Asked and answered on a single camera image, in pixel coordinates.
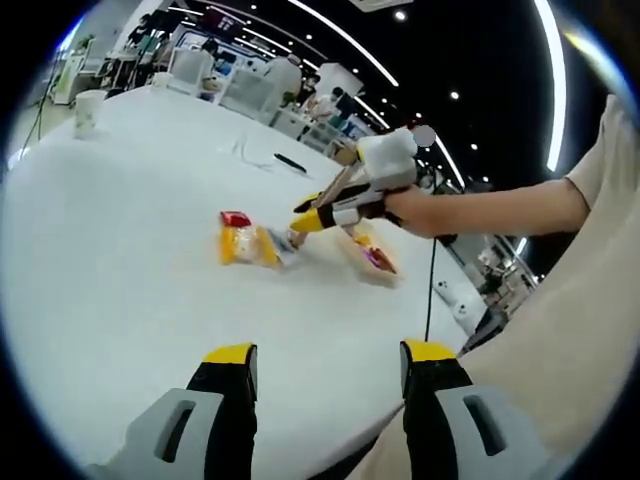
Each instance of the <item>chair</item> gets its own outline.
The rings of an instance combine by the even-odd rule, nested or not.
[[[246,69],[237,69],[229,80],[229,86],[220,98],[219,105],[245,117],[269,124],[280,102],[274,103],[275,84],[264,76]]]
[[[213,59],[207,52],[174,48],[168,69],[173,78],[168,88],[197,97],[202,91],[202,79],[212,67]]]

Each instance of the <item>black cable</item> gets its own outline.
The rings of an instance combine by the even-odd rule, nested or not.
[[[438,239],[432,240],[433,247],[431,249],[431,268],[429,269],[429,298],[427,300],[427,327],[424,331],[424,341],[429,341],[429,329],[431,328],[431,302],[433,299],[433,275],[436,270],[436,246]]]
[[[437,174],[436,174],[435,167],[433,167],[432,165],[429,165],[429,170],[431,171],[431,175],[433,176],[433,193],[432,193],[432,195],[435,195],[436,192],[438,191],[438,189],[444,183],[444,179],[438,185],[438,183],[437,183],[437,178],[438,177],[437,177]],[[431,248],[431,267],[429,268],[429,296],[428,296],[428,299],[427,299],[427,326],[425,327],[425,331],[424,331],[424,341],[425,342],[429,341],[429,330],[431,329],[431,307],[432,307],[432,301],[433,301],[433,277],[434,277],[435,270],[436,270],[436,248],[438,246],[437,242],[438,242],[438,238],[434,237],[433,238],[432,248]]]
[[[151,46],[151,41],[153,39],[155,39],[156,37],[151,36],[151,29],[149,29],[149,33],[147,34],[149,35],[149,39],[147,40],[144,48],[138,52],[138,58],[136,59],[136,63],[133,66],[133,70],[131,71],[131,73],[129,74],[129,79],[127,80],[127,83],[124,87],[124,90],[130,90],[131,89],[131,85],[133,85],[133,87],[135,88],[136,85],[136,76],[138,75],[138,70],[140,68],[140,65],[142,64],[142,60],[144,60],[144,56],[146,55],[147,51],[149,50],[149,47]],[[114,83],[114,88],[118,87],[118,79],[116,78]]]
[[[55,56],[53,57],[53,65],[51,66],[51,74],[49,75],[49,79],[47,80],[47,85],[45,87],[44,90],[44,95],[42,95],[42,99],[40,99],[40,103],[38,104],[38,113],[36,114],[36,119],[33,122],[33,126],[31,127],[31,130],[29,130],[29,134],[27,135],[27,139],[24,141],[24,144],[22,145],[22,150],[20,150],[20,160],[22,160],[22,157],[24,156],[24,151],[27,148],[27,144],[29,143],[29,140],[31,139],[31,135],[33,135],[33,132],[35,132],[36,127],[38,127],[38,140],[40,140],[41,138],[41,133],[42,133],[42,111],[44,110],[44,104],[47,101],[47,95],[49,94],[49,89],[51,88],[51,85],[53,83],[53,80],[55,78],[56,75],[56,70],[58,69],[58,62],[60,61],[60,58],[62,57],[62,52],[55,52]]]

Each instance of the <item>paper cup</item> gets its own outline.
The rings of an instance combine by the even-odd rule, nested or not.
[[[84,140],[93,135],[106,96],[104,90],[87,90],[76,96],[75,138]]]
[[[172,78],[173,75],[169,72],[158,72],[153,76],[151,86],[155,88],[167,88]]]

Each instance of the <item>white table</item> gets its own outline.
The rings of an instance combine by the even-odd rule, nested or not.
[[[377,222],[406,275],[395,290],[358,282],[332,231],[310,236],[287,273],[220,266],[220,210],[284,227],[339,167],[168,91],[110,99],[99,125],[92,141],[72,140],[68,122],[33,147],[7,178],[2,218],[8,345],[72,458],[108,459],[129,422],[223,344],[259,346],[256,479],[314,473],[401,402],[398,343],[424,334],[430,242]],[[229,154],[244,134],[245,161]],[[436,278],[466,281],[440,246]],[[437,295],[432,339],[466,340]]]

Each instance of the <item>snack bag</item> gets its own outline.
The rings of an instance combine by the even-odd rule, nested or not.
[[[242,212],[220,212],[220,263],[246,263],[279,268],[291,263],[295,249],[286,236],[275,230],[253,225]]]

